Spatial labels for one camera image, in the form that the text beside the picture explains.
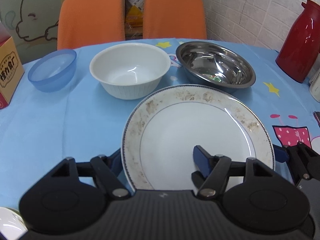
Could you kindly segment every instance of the red kettle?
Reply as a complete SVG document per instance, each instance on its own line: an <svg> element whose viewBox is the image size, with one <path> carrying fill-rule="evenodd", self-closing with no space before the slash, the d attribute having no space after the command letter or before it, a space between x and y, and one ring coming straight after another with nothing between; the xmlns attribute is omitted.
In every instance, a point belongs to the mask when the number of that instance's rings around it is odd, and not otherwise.
<svg viewBox="0 0 320 240"><path fill-rule="evenodd" d="M320 50L320 5L302 2L303 12L292 25L276 58L278 66L292 79L303 83Z"/></svg>

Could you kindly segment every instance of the chair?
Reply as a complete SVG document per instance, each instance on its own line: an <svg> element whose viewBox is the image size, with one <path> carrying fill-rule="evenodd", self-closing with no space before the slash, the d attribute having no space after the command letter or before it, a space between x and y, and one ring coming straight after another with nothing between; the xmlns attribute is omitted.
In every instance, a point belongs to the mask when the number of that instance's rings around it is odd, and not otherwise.
<svg viewBox="0 0 320 240"><path fill-rule="evenodd" d="M145 0L143 38L206 39L202 0Z"/></svg>
<svg viewBox="0 0 320 240"><path fill-rule="evenodd" d="M124 41L123 0L65 0L58 25L58 49Z"/></svg>

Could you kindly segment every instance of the yellow package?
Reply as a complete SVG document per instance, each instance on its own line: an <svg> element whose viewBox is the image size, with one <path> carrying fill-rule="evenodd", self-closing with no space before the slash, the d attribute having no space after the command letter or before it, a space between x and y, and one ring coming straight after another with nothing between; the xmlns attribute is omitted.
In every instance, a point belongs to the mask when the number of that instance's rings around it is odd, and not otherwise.
<svg viewBox="0 0 320 240"><path fill-rule="evenodd" d="M141 27L144 0L125 0L125 20L131 27Z"/></svg>

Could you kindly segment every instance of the metal bowl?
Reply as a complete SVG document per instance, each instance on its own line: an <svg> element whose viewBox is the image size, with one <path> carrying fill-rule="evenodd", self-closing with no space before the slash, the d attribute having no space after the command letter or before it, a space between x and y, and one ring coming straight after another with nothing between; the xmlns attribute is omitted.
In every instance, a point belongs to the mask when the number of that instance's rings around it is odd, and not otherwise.
<svg viewBox="0 0 320 240"><path fill-rule="evenodd" d="M256 81L250 64L220 45L204 41L186 42L177 48L176 54L192 83L230 92L248 88Z"/></svg>

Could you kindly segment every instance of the blue tablecloth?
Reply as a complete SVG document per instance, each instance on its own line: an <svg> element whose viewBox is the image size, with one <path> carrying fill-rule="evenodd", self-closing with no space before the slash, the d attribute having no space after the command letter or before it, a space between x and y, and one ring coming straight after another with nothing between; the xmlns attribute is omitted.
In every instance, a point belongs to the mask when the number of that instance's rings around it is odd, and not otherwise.
<svg viewBox="0 0 320 240"><path fill-rule="evenodd" d="M159 46L170 54L172 66L158 89L189 83L175 59L179 43L186 41L189 40L138 41ZM298 138L306 142L314 139L313 148L320 150L320 128L313 117L314 111L320 111L320 104L310 95L307 83L295 82L276 65L277 52L212 42L240 54L254 68L255 84L233 95L260 118L272 142L281 145L281 140L284 144L291 141L295 145ZM75 76L67 87L55 93L36 90L27 78L34 62L24 65L26 73L10 105L0 110L0 206L17 208L23 193L66 156L85 162L99 154L109 156L120 147L124 125L140 99L113 98L89 73L92 58L119 43L76 49ZM287 171L279 163L276 169L286 176Z"/></svg>

